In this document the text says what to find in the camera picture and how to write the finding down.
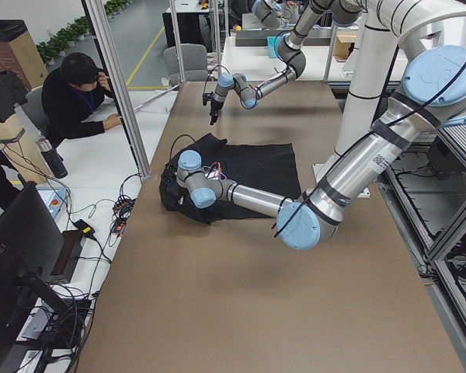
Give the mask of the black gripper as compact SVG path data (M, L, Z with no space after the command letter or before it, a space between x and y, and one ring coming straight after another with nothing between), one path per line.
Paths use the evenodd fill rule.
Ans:
M161 174L159 193L164 207L178 207L183 204L183 191L176 179L177 168L167 165Z
M205 92L202 94L202 102L204 106L210 104L210 125L215 125L221 110L221 101L216 99L215 92Z

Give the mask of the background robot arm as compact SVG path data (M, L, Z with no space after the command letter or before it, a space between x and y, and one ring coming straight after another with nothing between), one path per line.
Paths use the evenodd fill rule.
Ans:
M252 12L266 29L278 30L289 25L289 20L284 16L282 5L276 1L255 0Z

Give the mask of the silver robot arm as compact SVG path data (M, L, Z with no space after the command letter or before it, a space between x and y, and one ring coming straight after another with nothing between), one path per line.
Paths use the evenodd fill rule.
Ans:
M358 19L363 7L355 1L310 1L291 29L286 28L280 6L275 1L255 1L252 10L264 26L279 31L274 39L274 52L283 63L283 70L258 85L251 85L243 73L221 71L214 91L202 95L203 105L210 106L211 125L217 123L229 92L235 92L242 107L251 110L265 96L300 78L307 63L301 47L323 13L329 12L335 24L349 26Z
M466 1L311 1L276 44L285 69L256 86L242 74L222 74L203 97L216 121L229 92L246 109L299 78L301 46L324 12L349 26L365 16L360 52L335 151L316 186L298 200L208 176L200 154L183 151L179 187L204 209L219 200L274 217L276 235L294 249L331 238L344 211L424 131L466 124Z

